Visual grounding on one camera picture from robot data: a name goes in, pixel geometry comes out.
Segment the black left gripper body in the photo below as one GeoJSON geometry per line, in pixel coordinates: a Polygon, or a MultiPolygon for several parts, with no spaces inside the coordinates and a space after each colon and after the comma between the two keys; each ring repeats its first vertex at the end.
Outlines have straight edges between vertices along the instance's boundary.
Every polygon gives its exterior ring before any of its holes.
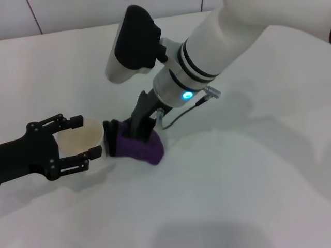
{"type": "Polygon", "coordinates": [[[60,177],[59,150],[53,136],[57,121],[32,122],[19,139],[1,144],[1,183],[29,174],[41,174],[54,181],[60,177]]]}

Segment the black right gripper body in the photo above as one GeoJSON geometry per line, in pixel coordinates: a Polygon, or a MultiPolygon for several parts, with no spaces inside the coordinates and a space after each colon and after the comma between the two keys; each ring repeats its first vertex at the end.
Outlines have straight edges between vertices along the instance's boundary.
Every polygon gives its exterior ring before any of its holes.
{"type": "Polygon", "coordinates": [[[149,118],[150,115],[159,108],[165,110],[166,106],[160,101],[155,91],[153,89],[148,93],[142,91],[138,97],[136,106],[131,113],[131,123],[139,124],[144,119],[149,118]]]}

